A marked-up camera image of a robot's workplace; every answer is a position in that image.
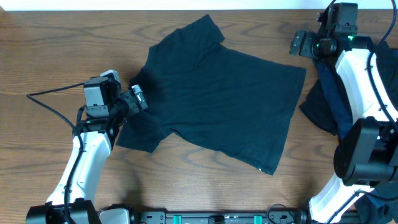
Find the dark teal t-shirt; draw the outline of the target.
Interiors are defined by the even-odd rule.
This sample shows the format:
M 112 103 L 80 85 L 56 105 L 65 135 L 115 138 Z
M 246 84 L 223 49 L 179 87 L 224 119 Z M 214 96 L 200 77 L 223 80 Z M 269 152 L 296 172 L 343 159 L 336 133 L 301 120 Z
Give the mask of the dark teal t-shirt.
M 124 124 L 117 144 L 152 152 L 170 134 L 272 175 L 284 150 L 306 71 L 223 45 L 210 16 L 149 49 L 131 79 L 148 107 Z

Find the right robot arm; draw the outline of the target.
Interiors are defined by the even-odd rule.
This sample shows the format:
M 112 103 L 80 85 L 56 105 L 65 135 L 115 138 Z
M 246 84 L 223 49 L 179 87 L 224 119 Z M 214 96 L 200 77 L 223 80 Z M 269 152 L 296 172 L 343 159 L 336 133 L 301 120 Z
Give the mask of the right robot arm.
M 350 129 L 340 133 L 335 171 L 321 192 L 303 210 L 269 215 L 271 223 L 354 223 L 358 218 L 349 208 L 362 196 L 397 201 L 374 192 L 397 180 L 397 110 L 377 69 L 377 45 L 358 34 L 357 14 L 357 4 L 332 1 L 318 15 L 318 32 L 298 30 L 290 45 L 292 55 L 327 64 L 341 80 L 351 109 Z

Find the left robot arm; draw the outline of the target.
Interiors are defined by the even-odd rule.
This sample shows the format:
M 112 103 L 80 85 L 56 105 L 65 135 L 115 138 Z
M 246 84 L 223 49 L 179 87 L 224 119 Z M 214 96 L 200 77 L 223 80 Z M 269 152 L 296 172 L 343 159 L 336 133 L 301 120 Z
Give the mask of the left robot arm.
M 126 118 L 147 108 L 139 85 L 121 89 L 118 72 L 108 70 L 81 83 L 83 105 L 71 125 L 73 149 L 60 182 L 44 205 L 30 207 L 27 223 L 132 223 L 129 208 L 112 205 L 97 212 L 94 199 L 104 164 Z

